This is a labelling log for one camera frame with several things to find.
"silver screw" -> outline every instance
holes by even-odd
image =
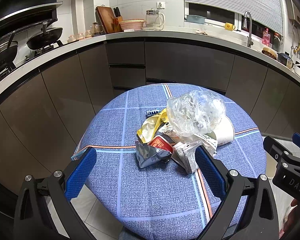
[[[231,170],[230,175],[233,177],[236,177],[236,176],[238,176],[238,172],[236,170]]]
[[[264,175],[264,174],[261,174],[261,175],[260,175],[260,178],[261,178],[262,180],[267,180],[267,179],[268,179],[268,177],[267,177],[266,175]]]
[[[31,175],[27,175],[26,177],[25,177],[25,181],[29,181],[29,180],[31,180],[32,179],[32,176]]]
[[[53,173],[53,176],[55,176],[55,177],[57,178],[57,177],[60,177],[61,174],[62,174],[62,171],[55,171],[55,172]]]

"knife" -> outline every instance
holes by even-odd
[[[114,12],[114,16],[115,16],[115,17],[118,17],[118,15],[117,15],[117,10],[116,10],[115,7],[113,8],[113,12]]]
[[[118,17],[119,17],[119,16],[121,16],[121,13],[120,13],[119,7],[117,7],[117,13],[118,13]]]

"red packaging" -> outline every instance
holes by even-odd
[[[148,145],[169,151],[171,153],[173,152],[171,144],[168,143],[167,140],[160,135],[154,137],[150,142],[148,142]]]

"frying pan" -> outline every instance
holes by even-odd
[[[0,44],[0,61],[10,63],[14,61],[18,52],[18,42],[13,41],[15,32],[13,31],[9,41]]]
[[[29,49],[41,49],[45,46],[53,44],[60,39],[62,34],[62,28],[50,28],[47,29],[47,21],[44,21],[42,31],[33,35],[28,41],[27,45]]]

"blue tablecloth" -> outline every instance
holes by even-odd
[[[88,146],[97,150],[96,165],[86,181],[88,188],[125,227],[149,240],[196,238],[220,203],[200,170],[186,174],[172,160],[138,167],[136,132],[146,119],[146,111],[162,110],[170,96],[178,97],[191,90],[207,89],[153,84],[127,91],[94,117],[77,147],[77,151]],[[266,171],[266,152],[258,127],[236,103],[221,97],[234,126],[235,139],[219,146],[215,158],[229,170],[256,178]],[[245,199],[242,197],[231,225],[238,222]]]

